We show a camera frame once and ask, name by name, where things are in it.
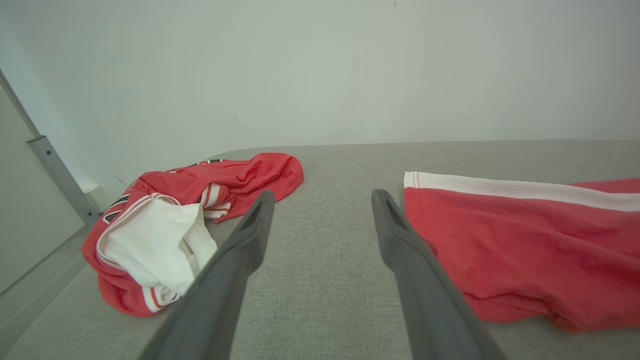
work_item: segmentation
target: white wall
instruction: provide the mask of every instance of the white wall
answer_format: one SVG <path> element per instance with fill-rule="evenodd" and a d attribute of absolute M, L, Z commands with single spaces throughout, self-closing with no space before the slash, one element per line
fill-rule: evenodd
<path fill-rule="evenodd" d="M 245 147 L 640 138 L 635 0 L 0 3 L 40 88 L 0 68 L 111 196 Z"/>

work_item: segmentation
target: red fabric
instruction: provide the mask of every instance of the red fabric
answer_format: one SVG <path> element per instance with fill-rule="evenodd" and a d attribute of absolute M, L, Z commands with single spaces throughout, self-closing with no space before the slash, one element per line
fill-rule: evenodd
<path fill-rule="evenodd" d="M 640 193 L 640 179 L 573 186 Z M 406 214 L 477 315 L 571 331 L 640 325 L 640 211 L 406 188 Z"/>
<path fill-rule="evenodd" d="M 281 200 L 303 181 L 298 159 L 279 153 L 258 154 L 248 161 L 202 161 L 167 172 L 147 172 L 105 211 L 85 239 L 81 252 L 98 273 L 98 287 L 105 302 L 128 315 L 152 316 L 156 312 L 145 305 L 142 287 L 126 271 L 111 266 L 96 253 L 100 236 L 121 214 L 155 193 L 172 196 L 182 205 L 193 204 L 199 202 L 203 191 L 214 183 L 220 186 L 220 191 L 212 207 L 231 203 L 228 214 L 216 219 L 217 223 L 245 214 L 264 190 L 273 191 L 275 199 Z M 154 302 L 162 307 L 155 297 Z"/>

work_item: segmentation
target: clothing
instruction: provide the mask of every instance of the clothing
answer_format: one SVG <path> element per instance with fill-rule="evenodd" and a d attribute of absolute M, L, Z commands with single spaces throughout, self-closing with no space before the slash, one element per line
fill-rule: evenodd
<path fill-rule="evenodd" d="M 640 179 L 571 185 L 407 172 L 407 217 L 477 315 L 640 325 Z"/>
<path fill-rule="evenodd" d="M 105 211 L 81 251 L 109 305 L 151 316 L 179 299 L 217 250 L 205 218 L 242 215 L 263 190 L 281 200 L 303 180 L 300 162 L 279 153 L 147 172 Z"/>

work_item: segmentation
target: white door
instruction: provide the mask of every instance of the white door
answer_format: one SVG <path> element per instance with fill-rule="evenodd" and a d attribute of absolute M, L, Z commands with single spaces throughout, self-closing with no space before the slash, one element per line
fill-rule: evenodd
<path fill-rule="evenodd" d="M 84 226 L 26 143 L 35 137 L 0 78 L 0 293 Z"/>

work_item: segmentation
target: white fabric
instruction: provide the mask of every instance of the white fabric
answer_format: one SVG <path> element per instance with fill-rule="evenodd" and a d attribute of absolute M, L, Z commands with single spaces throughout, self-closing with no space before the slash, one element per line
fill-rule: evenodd
<path fill-rule="evenodd" d="M 105 257 L 142 287 L 184 295 L 218 249 L 204 225 L 202 205 L 152 199 L 131 215 L 106 235 Z"/>
<path fill-rule="evenodd" d="M 618 211 L 640 211 L 640 194 L 605 193 L 570 185 L 479 179 L 412 171 L 404 173 L 404 187 L 449 190 L 515 199 L 551 200 Z"/>

